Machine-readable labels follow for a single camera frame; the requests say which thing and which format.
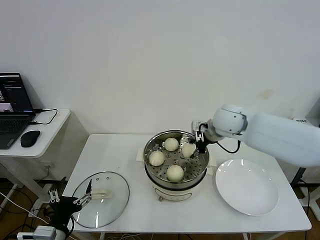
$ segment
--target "white side table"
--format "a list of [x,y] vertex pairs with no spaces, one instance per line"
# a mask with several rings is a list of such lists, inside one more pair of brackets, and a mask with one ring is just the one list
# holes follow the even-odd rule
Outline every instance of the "white side table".
[[[85,228],[75,223],[75,236],[96,233],[263,233],[257,239],[275,239],[291,231],[311,228],[301,204],[274,157],[245,144],[239,152],[228,154],[217,145],[208,146],[217,165],[230,159],[246,159],[269,171],[279,189],[279,203],[268,215],[248,216],[230,207],[220,196],[215,179],[206,175],[198,193],[181,202],[158,201],[143,167],[136,161],[138,150],[153,135],[92,134],[76,163],[64,196],[72,196],[77,186],[88,176],[104,171],[122,175],[129,184],[130,197],[121,216],[100,228]],[[224,139],[223,146],[233,149],[234,139]]]
[[[45,111],[37,114],[34,120],[39,123],[47,123],[54,115],[54,111]],[[31,147],[21,147],[20,137],[11,146],[10,149],[0,150],[0,172],[5,175],[13,184],[13,188],[23,187],[25,185],[39,198],[33,205],[33,209],[39,209],[43,203],[50,201],[48,190],[51,184],[46,184],[44,188],[40,187],[30,176],[30,174],[21,166],[16,158],[39,158],[41,157],[50,143],[53,141],[65,121],[70,115],[69,109],[58,109],[58,113],[50,124],[47,125],[29,125],[22,134],[28,131],[39,130],[40,136],[36,143]]]

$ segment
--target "wooden floor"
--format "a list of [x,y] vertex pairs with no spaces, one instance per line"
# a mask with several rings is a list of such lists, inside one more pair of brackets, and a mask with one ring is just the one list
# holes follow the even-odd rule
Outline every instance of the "wooden floor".
[[[8,189],[3,189],[3,188],[11,188],[12,184],[10,183],[0,183],[0,192],[3,194],[7,194],[9,192]],[[36,200],[36,196],[30,192],[26,187],[20,189],[23,193],[27,194],[32,201]],[[302,197],[302,193],[300,190],[296,190],[296,195],[298,198]],[[16,192],[14,195],[11,197],[11,200],[17,203],[18,205],[30,209],[31,208],[31,203],[28,200],[26,196],[23,194]],[[20,208],[16,207],[15,205],[9,203],[5,207],[6,210],[11,211],[11,212],[23,212]],[[48,218],[46,218],[43,215],[43,211],[40,211],[40,214],[38,215],[40,218],[46,220],[47,222],[49,221]],[[312,229],[308,231],[307,233],[307,239],[308,240],[320,240],[320,221],[317,221],[314,214],[312,211],[309,211],[308,217],[312,223]],[[30,217],[26,218],[26,214],[13,214],[13,213],[8,213],[5,211],[2,211],[0,213],[0,240],[3,240],[5,236],[7,236],[11,231],[16,229],[17,227],[21,226],[23,223],[27,225],[31,225],[32,219]],[[35,219],[33,221],[33,228],[35,228],[38,225],[46,225],[44,222],[42,222],[39,219]],[[30,229],[25,226],[24,227],[24,232],[30,232]],[[22,232],[22,228],[20,227],[16,231],[13,231],[13,234],[16,234],[18,232]],[[99,239],[99,234],[93,233],[92,234],[97,240]],[[113,237],[120,237],[120,234],[106,234],[105,239],[107,239],[108,236],[113,236]],[[241,234],[190,234],[189,235],[192,240],[242,240],[243,237]],[[254,240],[258,236],[257,233],[253,233],[251,235],[251,239]],[[142,240],[151,240],[152,235],[151,234],[141,234],[139,237]],[[185,235],[185,234],[154,234],[152,237],[152,240],[190,240],[190,238]],[[284,235],[280,236],[277,238],[277,240],[304,240],[305,239],[305,232],[287,232]]]

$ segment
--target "computer mouse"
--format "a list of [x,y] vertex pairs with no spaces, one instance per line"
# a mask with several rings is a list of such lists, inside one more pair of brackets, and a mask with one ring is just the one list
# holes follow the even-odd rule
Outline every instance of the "computer mouse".
[[33,146],[36,143],[39,135],[40,135],[39,130],[27,131],[20,138],[21,147],[29,148]]

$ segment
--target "white cable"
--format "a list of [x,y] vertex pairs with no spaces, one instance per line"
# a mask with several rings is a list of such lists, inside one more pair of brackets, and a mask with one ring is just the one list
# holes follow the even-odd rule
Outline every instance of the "white cable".
[[130,234],[129,234],[129,236],[125,236],[126,234],[124,234],[124,235],[120,238],[120,240],[141,235],[141,233],[138,233],[138,234],[133,234],[133,235],[130,235]]
[[23,208],[22,206],[19,206],[18,204],[14,203],[13,201],[10,200],[10,198],[8,198],[6,195],[4,195],[2,192],[0,192],[0,194],[2,196],[4,196],[7,200],[9,200],[12,204],[16,205],[18,208],[21,208],[22,210],[25,210],[26,212],[28,212],[29,214],[31,214],[32,216],[34,216],[37,219],[40,219],[41,221],[43,221],[44,223],[48,224],[45,220],[43,220],[42,218],[34,215],[33,213],[31,213],[30,211],[28,211],[27,209]]

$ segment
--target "black cable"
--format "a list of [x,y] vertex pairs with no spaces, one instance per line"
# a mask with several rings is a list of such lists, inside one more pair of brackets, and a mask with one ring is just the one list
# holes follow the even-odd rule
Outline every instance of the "black cable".
[[29,124],[30,125],[37,125],[37,124],[48,125],[48,124],[50,124],[53,121],[53,119],[56,117],[56,115],[58,114],[58,109],[56,109],[56,108],[53,108],[53,109],[42,109],[39,112],[41,113],[41,112],[48,112],[48,111],[55,111],[55,114],[53,115],[53,117],[51,118],[51,120],[49,122],[31,121],[31,122],[29,122]]
[[[19,193],[25,195],[25,196],[29,199],[30,203],[32,203],[31,198],[30,198],[27,194],[25,194],[24,192],[22,192],[22,191],[20,191],[20,190],[18,190],[18,189],[10,188],[10,187],[5,187],[5,188],[0,188],[0,190],[15,190],[16,192],[19,192]],[[22,211],[22,212],[14,212],[14,211],[5,210],[5,209],[2,208],[2,207],[0,207],[0,208],[1,208],[2,210],[4,210],[5,212],[11,213],[11,214],[25,214],[25,213],[26,213],[25,211]]]
[[[15,188],[12,188],[12,187],[4,187],[4,188],[0,188],[0,190],[14,190],[14,191],[16,191],[16,192],[19,192],[19,193],[21,193],[21,194],[23,194],[23,195],[25,195],[28,199],[29,199],[29,201],[30,201],[30,203],[31,203],[31,212],[32,213],[34,213],[34,203],[33,203],[33,201],[31,200],[31,198],[27,195],[27,194],[25,194],[24,192],[22,192],[22,191],[20,191],[20,190],[18,190],[18,189],[15,189]],[[22,227],[22,232],[24,231],[24,228],[25,228],[25,226],[26,226],[26,221],[27,221],[27,218],[28,218],[28,212],[10,212],[10,213],[12,213],[12,214],[22,214],[22,213],[25,213],[26,214],[26,216],[25,216],[25,218],[24,218],[24,222],[23,222],[23,224],[20,226],[20,227]],[[31,219],[31,227],[29,227],[30,228],[30,230],[32,230],[32,224],[33,224],[33,220],[34,220],[34,216],[32,215],[32,219]]]
[[[300,181],[300,182],[303,182],[304,184],[307,184],[307,183],[306,183],[304,180],[302,180],[302,179],[300,179],[299,181]],[[306,216],[308,217],[309,208],[310,208],[310,189],[309,189],[308,186],[307,186],[306,188],[308,189],[308,207],[307,207],[307,209],[306,209]],[[304,233],[304,240],[307,240],[307,233],[308,233],[308,231],[305,231],[305,233]]]
[[[2,209],[3,211],[9,213],[9,214],[25,214],[26,212],[25,211],[22,211],[22,212],[15,212],[15,211],[8,211],[6,209],[4,209],[3,207],[0,206],[0,209]],[[36,210],[41,210],[41,209],[46,209],[46,207],[41,207],[41,208],[37,208],[37,209],[33,209],[33,211],[36,211]]]
[[208,128],[208,124],[207,123],[200,123],[199,124],[199,132],[201,131],[201,127],[205,126],[206,128]]
[[239,149],[240,149],[241,141],[238,140],[238,145],[237,145],[237,148],[236,148],[235,151],[229,151],[228,149],[225,149],[219,142],[217,142],[216,144],[218,144],[219,147],[222,148],[223,150],[225,150],[227,153],[229,153],[229,154],[235,154],[235,153],[238,152]]
[[74,220],[73,217],[71,217],[70,219],[71,219],[71,222],[72,222],[72,227],[71,227],[71,230],[69,231],[69,233],[65,236],[65,239],[67,239],[75,229],[75,220]]
[[190,237],[189,234],[186,234],[186,233],[185,233],[185,235],[187,235],[187,237],[190,238],[190,240],[193,240],[192,237]]
[[7,234],[3,240],[8,240],[12,238],[12,233],[14,233],[15,231],[17,231],[19,228],[21,228],[23,225],[18,226],[17,228],[15,228],[14,230],[12,230],[11,232],[9,232],[9,234]]

